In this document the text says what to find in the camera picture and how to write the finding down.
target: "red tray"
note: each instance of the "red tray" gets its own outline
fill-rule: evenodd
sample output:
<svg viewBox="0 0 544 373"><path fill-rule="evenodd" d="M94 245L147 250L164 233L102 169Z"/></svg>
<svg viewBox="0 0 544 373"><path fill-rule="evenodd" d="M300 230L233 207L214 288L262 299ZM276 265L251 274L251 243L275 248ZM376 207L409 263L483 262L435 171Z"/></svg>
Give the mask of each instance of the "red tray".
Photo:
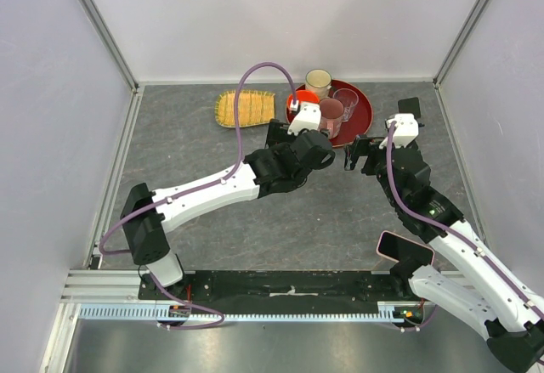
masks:
<svg viewBox="0 0 544 373"><path fill-rule="evenodd" d="M372 107L368 98L357 87L352 86L348 82L341 82L340 80L332 80L332 88L329 92L329 97L332 97L334 92L340 88L354 90L359 96L359 103L357 103L354 114L349 121L342 123L340 133L335 138L331 139L333 148L340 148L345 144L351 144L355 139L355 136L360 133L366 133L372 124ZM297 90L304 90L304 85L297 88ZM287 121L291 123L294 117L295 116L286 106Z"/></svg>

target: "gray floor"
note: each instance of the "gray floor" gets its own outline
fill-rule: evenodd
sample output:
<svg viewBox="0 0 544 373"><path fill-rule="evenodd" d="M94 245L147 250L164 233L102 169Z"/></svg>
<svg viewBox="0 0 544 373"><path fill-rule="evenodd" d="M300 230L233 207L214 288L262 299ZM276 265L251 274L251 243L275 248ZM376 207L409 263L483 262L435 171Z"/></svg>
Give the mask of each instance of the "gray floor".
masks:
<svg viewBox="0 0 544 373"><path fill-rule="evenodd" d="M375 324L242 322L201 331L80 320L65 373L508 373L439 309L420 333Z"/></svg>
<svg viewBox="0 0 544 373"><path fill-rule="evenodd" d="M289 89L284 84L251 85L276 94L276 118L283 120ZM433 186L472 221L461 174L429 82L361 83L371 101L369 135L383 136L383 121L397 101L419 97L422 107L418 143L431 166ZM151 189L184 184L232 165L233 129L214 119L217 97L234 85L153 86L144 98L127 155L113 218L118 219L128 191L146 182ZM266 126L242 130L244 153L264 146ZM375 178L343 170L343 152L325 171L314 172L301 189L286 195L239 203L196 218L169 236L186 269L388 269L375 253L385 229L406 231ZM126 247L122 233L109 247ZM451 266L442 258L442 269ZM129 255L105 258L103 268L133 268Z"/></svg>

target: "smartphone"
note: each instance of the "smartphone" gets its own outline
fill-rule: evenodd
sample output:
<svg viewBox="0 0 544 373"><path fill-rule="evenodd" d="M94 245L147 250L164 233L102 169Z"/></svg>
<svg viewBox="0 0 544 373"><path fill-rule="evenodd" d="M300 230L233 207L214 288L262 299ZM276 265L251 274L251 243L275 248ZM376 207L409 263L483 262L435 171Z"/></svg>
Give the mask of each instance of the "smartphone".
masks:
<svg viewBox="0 0 544 373"><path fill-rule="evenodd" d="M385 257L398 263L408 257L415 258L423 265L432 264L434 250L423 244L408 240L405 237L384 231L377 242L376 252L378 256Z"/></svg>

